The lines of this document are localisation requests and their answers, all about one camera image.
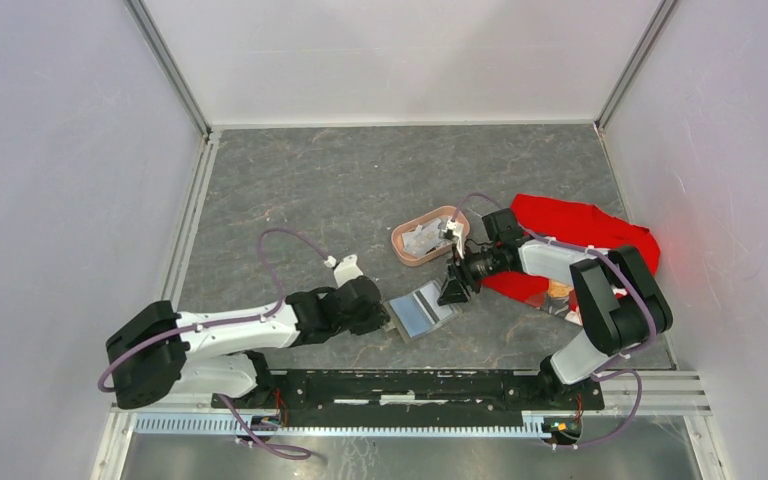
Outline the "grey card holder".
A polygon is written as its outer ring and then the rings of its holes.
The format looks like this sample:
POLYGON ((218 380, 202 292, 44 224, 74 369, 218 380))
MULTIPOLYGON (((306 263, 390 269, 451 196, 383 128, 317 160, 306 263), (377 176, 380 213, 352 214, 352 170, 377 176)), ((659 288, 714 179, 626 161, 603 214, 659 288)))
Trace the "grey card holder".
POLYGON ((444 324, 460 317, 463 313, 458 304, 453 304, 451 306, 459 311, 456 317, 445 322, 433 323, 427 310, 418 300, 419 288, 384 303, 390 315, 390 329, 395 329, 406 343, 418 340, 440 329, 444 324))

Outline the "grey credit card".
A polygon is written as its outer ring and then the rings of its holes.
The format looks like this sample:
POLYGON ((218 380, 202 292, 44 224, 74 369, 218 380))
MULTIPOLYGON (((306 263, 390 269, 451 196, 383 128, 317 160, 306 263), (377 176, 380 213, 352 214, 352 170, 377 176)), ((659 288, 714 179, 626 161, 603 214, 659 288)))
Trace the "grey credit card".
POLYGON ((451 243, 440 237, 441 228, 448 219, 438 217, 411 227, 401 234, 403 251, 415 258, 426 256, 436 250, 448 247, 451 243))
POLYGON ((428 282, 419 288, 417 297, 420 304, 427 310, 433 323, 448 321, 459 313, 451 305, 440 305, 441 289, 436 281, 428 282))

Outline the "pink oval tray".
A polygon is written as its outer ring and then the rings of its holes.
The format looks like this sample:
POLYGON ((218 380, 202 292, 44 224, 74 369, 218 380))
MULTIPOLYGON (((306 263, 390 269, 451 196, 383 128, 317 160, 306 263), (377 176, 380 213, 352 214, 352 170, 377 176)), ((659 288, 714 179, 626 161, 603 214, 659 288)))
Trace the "pink oval tray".
POLYGON ((442 206, 395 227, 391 244, 397 259, 405 266, 417 267, 450 254, 453 241, 443 232, 454 213, 454 206, 442 206))

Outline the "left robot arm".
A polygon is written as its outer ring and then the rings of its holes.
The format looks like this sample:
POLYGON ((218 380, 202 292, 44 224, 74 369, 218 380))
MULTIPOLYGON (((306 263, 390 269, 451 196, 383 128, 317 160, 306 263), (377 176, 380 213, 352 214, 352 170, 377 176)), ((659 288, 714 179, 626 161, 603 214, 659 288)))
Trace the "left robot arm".
POLYGON ((123 410, 169 394, 206 393, 262 407, 273 397, 274 381, 261 350, 365 335, 388 321, 381 293, 366 276, 243 310, 177 312, 170 301, 155 301, 108 338, 109 366, 98 386, 123 410))

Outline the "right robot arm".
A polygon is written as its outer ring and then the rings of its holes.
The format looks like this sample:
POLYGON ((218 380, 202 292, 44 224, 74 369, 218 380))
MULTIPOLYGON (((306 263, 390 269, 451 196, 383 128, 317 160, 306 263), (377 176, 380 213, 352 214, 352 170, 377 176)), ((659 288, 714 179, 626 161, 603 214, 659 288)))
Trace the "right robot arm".
POLYGON ((484 280, 502 273, 543 277, 571 287, 581 332, 547 357, 537 375, 540 400, 562 408, 586 380, 601 380, 605 369, 650 345, 673 325, 673 315, 640 251, 577 246, 523 227, 514 212, 501 209, 482 219, 488 241, 466 246, 462 223, 450 219, 441 236, 454 241, 441 306, 465 303, 484 280))

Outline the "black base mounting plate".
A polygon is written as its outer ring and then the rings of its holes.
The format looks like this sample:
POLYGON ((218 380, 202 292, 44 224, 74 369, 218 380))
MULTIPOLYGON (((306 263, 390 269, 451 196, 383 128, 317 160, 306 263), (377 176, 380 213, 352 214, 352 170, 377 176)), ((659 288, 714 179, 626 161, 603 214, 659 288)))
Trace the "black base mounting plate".
POLYGON ((277 414, 287 427, 507 427, 524 412, 601 411, 591 380, 549 387, 516 370, 274 371, 264 385, 234 398, 238 410, 277 414))

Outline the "red printed t-shirt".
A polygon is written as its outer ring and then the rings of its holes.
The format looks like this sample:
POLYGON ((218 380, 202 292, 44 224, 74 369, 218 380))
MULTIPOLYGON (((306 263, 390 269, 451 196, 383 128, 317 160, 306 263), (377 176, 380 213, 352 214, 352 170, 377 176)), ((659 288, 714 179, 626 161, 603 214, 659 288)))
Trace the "red printed t-shirt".
MULTIPOLYGON (((563 242, 607 249, 632 245, 640 251, 651 273, 658 270, 660 248, 650 230, 611 216, 594 205, 519 194, 510 208, 521 225, 563 242)), ((581 324, 570 285, 516 272, 488 277, 482 285, 575 325, 581 324)))

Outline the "aluminium frame rail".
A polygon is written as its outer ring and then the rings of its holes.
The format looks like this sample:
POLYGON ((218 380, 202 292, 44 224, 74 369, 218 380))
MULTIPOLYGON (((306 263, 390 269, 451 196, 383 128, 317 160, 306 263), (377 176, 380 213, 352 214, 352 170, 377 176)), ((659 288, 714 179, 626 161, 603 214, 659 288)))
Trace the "aluminium frame rail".
POLYGON ((694 372, 642 370, 549 391, 516 370, 277 371, 232 402, 258 434, 547 438, 590 417, 703 416, 694 372))

